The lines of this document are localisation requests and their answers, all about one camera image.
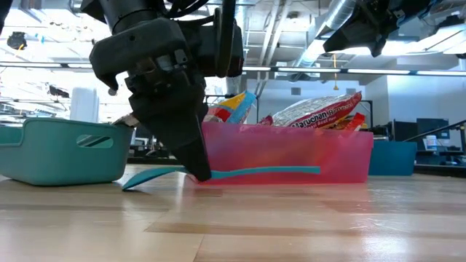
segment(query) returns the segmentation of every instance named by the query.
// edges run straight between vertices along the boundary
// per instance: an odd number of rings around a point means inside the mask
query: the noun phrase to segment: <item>translucent pink container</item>
[[[202,185],[364,183],[374,144],[370,132],[203,123],[212,170],[318,166],[320,174],[263,173],[212,179]]]

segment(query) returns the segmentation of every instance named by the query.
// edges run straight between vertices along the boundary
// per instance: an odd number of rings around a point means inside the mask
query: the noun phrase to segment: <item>teal plastic basket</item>
[[[125,172],[132,134],[129,127],[48,118],[0,127],[0,174],[35,186],[109,183]]]

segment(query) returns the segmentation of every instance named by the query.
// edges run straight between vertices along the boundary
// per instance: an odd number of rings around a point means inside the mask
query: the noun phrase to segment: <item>wooden surface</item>
[[[119,183],[0,178],[0,261],[466,261],[466,180],[212,188],[170,175],[126,193]]]

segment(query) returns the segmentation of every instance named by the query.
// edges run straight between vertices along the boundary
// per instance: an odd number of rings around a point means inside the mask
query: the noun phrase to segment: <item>ceiling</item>
[[[105,24],[79,13],[80,1],[41,0],[29,1],[30,7],[22,9],[26,0],[14,0],[2,35],[0,36],[1,61],[24,63],[89,63],[88,56],[92,50],[92,41],[99,41],[110,36]],[[458,27],[450,31],[439,31],[436,39],[428,37],[433,27],[446,16],[457,12],[463,13],[466,1],[446,1],[451,6],[437,10],[435,14],[424,20],[415,19],[404,25],[398,35],[411,41],[390,43],[384,54],[378,58],[368,55],[366,49],[353,49],[334,55],[323,55],[323,40],[315,39],[315,31],[331,5],[331,0],[239,0],[237,21],[242,28],[243,41],[246,50],[245,64],[258,66],[277,63],[295,66],[300,58],[307,54],[312,57],[312,65],[338,68],[421,68],[450,69],[457,65],[454,54],[466,52],[466,28]],[[213,14],[219,1],[209,1],[200,11],[203,14]],[[184,17],[184,20],[198,18],[200,15]],[[17,51],[7,46],[8,37],[15,31],[26,33],[27,47]],[[71,94],[74,87],[94,87],[98,90],[101,101],[101,120],[112,121],[130,111],[127,98],[130,93],[126,88],[120,88],[117,96],[107,94],[107,88],[99,82],[89,70],[63,69],[30,69],[30,68],[0,68],[0,101],[30,100],[54,101],[56,96],[47,94],[50,86],[57,87]],[[125,76],[119,76],[123,83]],[[248,73],[248,78],[255,74]],[[321,74],[313,80],[328,81],[331,74]],[[341,76],[343,80],[360,81],[362,84],[371,78],[348,75]],[[208,79],[209,94],[224,94],[225,79]],[[41,104],[41,110],[46,109],[59,116],[69,115],[69,99],[60,98],[62,103]],[[16,103],[18,108],[26,103]]]

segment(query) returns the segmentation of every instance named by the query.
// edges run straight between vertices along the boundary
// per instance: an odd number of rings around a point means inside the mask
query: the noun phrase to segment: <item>teal box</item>
[[[369,175],[413,175],[417,143],[374,141]]]
[[[0,175],[35,186],[109,183],[125,172],[132,134],[129,127],[52,118],[0,127]]]

